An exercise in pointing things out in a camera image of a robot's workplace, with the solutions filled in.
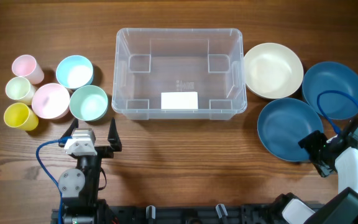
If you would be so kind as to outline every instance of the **yellow cup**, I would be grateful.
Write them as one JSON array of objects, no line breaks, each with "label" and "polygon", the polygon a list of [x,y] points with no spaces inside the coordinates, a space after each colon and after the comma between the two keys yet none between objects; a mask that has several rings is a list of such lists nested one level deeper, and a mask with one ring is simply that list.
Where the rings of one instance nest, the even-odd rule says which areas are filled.
[{"label": "yellow cup", "polygon": [[24,103],[14,103],[4,113],[5,124],[11,128],[25,131],[34,130],[38,125],[38,117]]}]

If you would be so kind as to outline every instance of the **pink cup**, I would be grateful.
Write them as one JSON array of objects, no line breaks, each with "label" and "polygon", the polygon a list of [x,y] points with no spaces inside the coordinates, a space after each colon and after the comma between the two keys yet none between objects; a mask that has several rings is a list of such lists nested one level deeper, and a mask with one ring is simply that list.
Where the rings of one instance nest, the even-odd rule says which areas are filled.
[{"label": "pink cup", "polygon": [[49,83],[39,88],[32,99],[32,109],[40,118],[58,119],[65,116],[70,104],[70,93],[57,83]]},{"label": "pink cup", "polygon": [[31,84],[38,84],[44,79],[44,72],[36,59],[31,55],[19,56],[12,64],[15,76],[28,79]]}]

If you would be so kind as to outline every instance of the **white plate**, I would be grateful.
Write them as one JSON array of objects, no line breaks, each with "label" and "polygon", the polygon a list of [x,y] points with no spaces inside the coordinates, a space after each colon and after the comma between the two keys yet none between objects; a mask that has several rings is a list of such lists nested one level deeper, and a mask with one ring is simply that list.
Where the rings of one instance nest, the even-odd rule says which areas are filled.
[{"label": "white plate", "polygon": [[300,59],[281,44],[264,43],[250,49],[244,56],[244,70],[249,90],[268,99],[290,96],[303,80]]}]

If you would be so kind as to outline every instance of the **light blue cup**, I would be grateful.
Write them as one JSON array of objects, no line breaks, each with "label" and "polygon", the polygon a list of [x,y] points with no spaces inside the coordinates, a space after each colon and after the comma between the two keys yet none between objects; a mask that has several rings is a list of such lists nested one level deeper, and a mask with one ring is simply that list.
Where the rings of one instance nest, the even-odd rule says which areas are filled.
[{"label": "light blue cup", "polygon": [[98,86],[87,85],[77,89],[70,99],[70,111],[83,121],[96,121],[108,109],[107,94]]},{"label": "light blue cup", "polygon": [[90,85],[93,81],[92,63],[80,55],[64,58],[56,69],[56,78],[59,84],[72,90]]}]

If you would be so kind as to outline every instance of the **white label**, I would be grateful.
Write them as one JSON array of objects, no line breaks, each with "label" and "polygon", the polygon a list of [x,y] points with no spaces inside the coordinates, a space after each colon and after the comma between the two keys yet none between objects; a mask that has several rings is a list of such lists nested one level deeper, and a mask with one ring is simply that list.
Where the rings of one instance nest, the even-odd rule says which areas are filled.
[{"label": "white label", "polygon": [[197,110],[197,92],[161,93],[161,109],[163,110]]}]

